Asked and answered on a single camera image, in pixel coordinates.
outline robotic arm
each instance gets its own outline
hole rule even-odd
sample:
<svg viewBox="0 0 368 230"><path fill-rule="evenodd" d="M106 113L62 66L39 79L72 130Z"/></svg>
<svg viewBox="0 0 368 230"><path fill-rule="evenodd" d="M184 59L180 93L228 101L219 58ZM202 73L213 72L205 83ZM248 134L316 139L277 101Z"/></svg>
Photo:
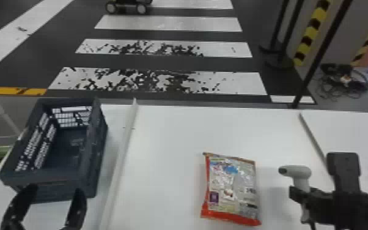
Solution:
<svg viewBox="0 0 368 230"><path fill-rule="evenodd" d="M26 216L31 203L35 199L37 190L37 185L29 184L12 199L4 213L0 230L26 230L21 222ZM86 212L86 195L81 189L77 188L75 190L70 209L68 210L64 228L61 230L80 230L83 226Z"/></svg>
<svg viewBox="0 0 368 230"><path fill-rule="evenodd" d="M335 229L368 230L368 194L359 187L358 155L329 153L328 173L332 175L335 191L326 193L308 186L311 170L305 166L282 166L280 174L289 176L294 186L289 197L303 208L302 223L315 229L315 223L333 224Z"/></svg>

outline yellow floor line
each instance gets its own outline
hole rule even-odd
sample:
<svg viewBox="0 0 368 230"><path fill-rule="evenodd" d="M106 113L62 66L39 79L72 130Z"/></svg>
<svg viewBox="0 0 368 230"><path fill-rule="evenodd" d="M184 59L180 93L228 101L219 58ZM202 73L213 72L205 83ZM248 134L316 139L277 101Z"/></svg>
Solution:
<svg viewBox="0 0 368 230"><path fill-rule="evenodd" d="M43 95L47 89L25 88L25 87L0 87L0 95L23 95L38 96Z"/></svg>

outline chip bag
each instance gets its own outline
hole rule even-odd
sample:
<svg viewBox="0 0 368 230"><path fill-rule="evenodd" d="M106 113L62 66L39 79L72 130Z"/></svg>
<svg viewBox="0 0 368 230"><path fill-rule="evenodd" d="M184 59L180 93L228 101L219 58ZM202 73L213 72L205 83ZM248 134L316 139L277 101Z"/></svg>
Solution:
<svg viewBox="0 0 368 230"><path fill-rule="evenodd" d="M256 164L252 160L204 153L207 191L201 217L257 226Z"/></svg>

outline white crosswalk stripe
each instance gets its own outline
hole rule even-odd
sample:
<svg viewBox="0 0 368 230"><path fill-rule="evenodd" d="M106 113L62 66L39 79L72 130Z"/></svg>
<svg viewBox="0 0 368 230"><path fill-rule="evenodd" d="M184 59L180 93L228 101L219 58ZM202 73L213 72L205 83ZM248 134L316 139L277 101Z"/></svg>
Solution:
<svg viewBox="0 0 368 230"><path fill-rule="evenodd" d="M152 7L172 9L232 9L231 0L154 0Z"/></svg>
<svg viewBox="0 0 368 230"><path fill-rule="evenodd" d="M131 54L251 58L246 42L86 39L77 49L82 54Z"/></svg>
<svg viewBox="0 0 368 230"><path fill-rule="evenodd" d="M150 15L104 15L95 28L143 31L242 31L237 18L234 17L177 17Z"/></svg>
<svg viewBox="0 0 368 230"><path fill-rule="evenodd" d="M275 103L292 103L295 96L271 95L271 101ZM310 96L303 96L300 103L314 104L314 100Z"/></svg>
<svg viewBox="0 0 368 230"><path fill-rule="evenodd" d="M48 89L266 95L259 73L64 67Z"/></svg>

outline floor marking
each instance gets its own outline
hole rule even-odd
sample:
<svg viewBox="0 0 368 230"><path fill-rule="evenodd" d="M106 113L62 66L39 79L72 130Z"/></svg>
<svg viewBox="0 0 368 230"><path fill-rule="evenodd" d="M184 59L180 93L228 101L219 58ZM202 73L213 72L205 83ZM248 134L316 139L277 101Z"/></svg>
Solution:
<svg viewBox="0 0 368 230"><path fill-rule="evenodd" d="M252 58L246 42L86 39L76 53Z"/></svg>
<svg viewBox="0 0 368 230"><path fill-rule="evenodd" d="M295 96L280 96L271 95L271 100L275 103L291 103L294 101ZM310 96L303 96L300 103L315 104L314 100Z"/></svg>
<svg viewBox="0 0 368 230"><path fill-rule="evenodd" d="M64 67L48 89L267 95L259 73Z"/></svg>
<svg viewBox="0 0 368 230"><path fill-rule="evenodd" d="M25 87L0 87L0 95L23 95L23 96L40 96L47 89L25 88Z"/></svg>
<svg viewBox="0 0 368 230"><path fill-rule="evenodd" d="M0 29L0 61L72 1L44 0Z"/></svg>
<svg viewBox="0 0 368 230"><path fill-rule="evenodd" d="M241 32L235 17L104 15L96 29Z"/></svg>
<svg viewBox="0 0 368 230"><path fill-rule="evenodd" d="M232 9L231 0L156 0L152 7L175 9Z"/></svg>

